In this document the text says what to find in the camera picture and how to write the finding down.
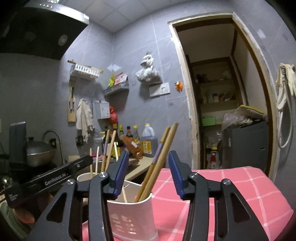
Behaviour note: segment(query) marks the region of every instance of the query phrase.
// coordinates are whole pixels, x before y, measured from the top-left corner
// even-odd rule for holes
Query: white towel
[[[291,96],[294,94],[296,95],[296,75],[293,71],[294,65],[289,64],[283,64],[280,63],[279,65],[279,74],[278,79],[276,82],[276,86],[279,87],[279,95],[277,100],[277,108],[278,110],[282,110],[285,106],[285,103],[287,102],[287,96],[284,91],[283,83],[282,83],[282,73],[281,73],[281,67],[285,67],[286,69],[286,76],[287,76],[287,85],[289,86]]]
[[[94,119],[91,114],[91,109],[85,99],[79,101],[76,118],[76,128],[77,130],[82,130],[83,141],[87,143],[90,131],[94,129]]]

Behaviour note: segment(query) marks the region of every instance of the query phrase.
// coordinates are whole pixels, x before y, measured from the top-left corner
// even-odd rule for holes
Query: range hood
[[[21,8],[0,37],[0,53],[29,54],[60,60],[87,27],[89,18],[55,2],[32,0]]]

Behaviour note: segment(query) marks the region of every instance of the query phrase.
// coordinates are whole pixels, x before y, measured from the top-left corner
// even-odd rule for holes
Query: red bottle
[[[211,152],[211,158],[210,158],[210,169],[216,169],[217,162],[216,162],[216,152]]]

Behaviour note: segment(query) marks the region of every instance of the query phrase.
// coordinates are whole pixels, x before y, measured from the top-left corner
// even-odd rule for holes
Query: wall socket
[[[149,88],[150,97],[165,95],[170,93],[169,83],[163,83],[161,85],[154,85]]]
[[[170,85],[168,83],[163,83],[160,85],[160,95],[165,95],[170,93]]]

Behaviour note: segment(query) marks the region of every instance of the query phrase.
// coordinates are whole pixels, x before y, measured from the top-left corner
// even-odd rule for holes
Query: cooking pot
[[[27,142],[27,164],[31,167],[46,165],[54,159],[56,149],[43,141],[34,141],[29,137]]]

